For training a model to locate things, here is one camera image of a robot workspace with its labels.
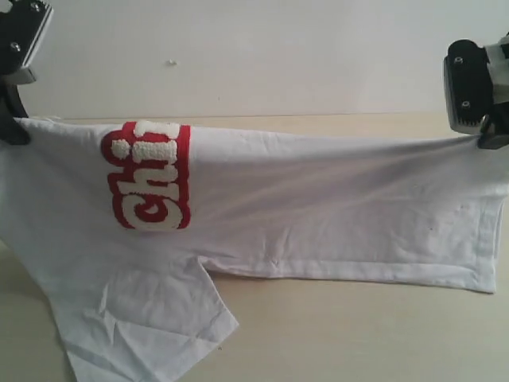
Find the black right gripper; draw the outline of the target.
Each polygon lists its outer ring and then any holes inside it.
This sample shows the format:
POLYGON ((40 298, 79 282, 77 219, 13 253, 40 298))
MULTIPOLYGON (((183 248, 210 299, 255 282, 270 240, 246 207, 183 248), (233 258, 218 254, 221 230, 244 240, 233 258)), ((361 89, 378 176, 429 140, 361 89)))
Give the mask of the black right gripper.
POLYGON ((478 148, 498 150, 508 146, 508 112, 508 103, 496 104, 490 109, 481 125, 480 137, 477 141, 478 148))

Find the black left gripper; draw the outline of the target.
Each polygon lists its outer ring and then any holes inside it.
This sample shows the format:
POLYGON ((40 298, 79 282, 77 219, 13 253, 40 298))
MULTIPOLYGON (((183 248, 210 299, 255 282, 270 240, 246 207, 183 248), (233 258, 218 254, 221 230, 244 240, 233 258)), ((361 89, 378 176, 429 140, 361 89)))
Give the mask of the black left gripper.
POLYGON ((28 145, 31 142, 29 133, 18 122, 27 117, 17 85, 1 79, 1 141, 11 146, 28 145))

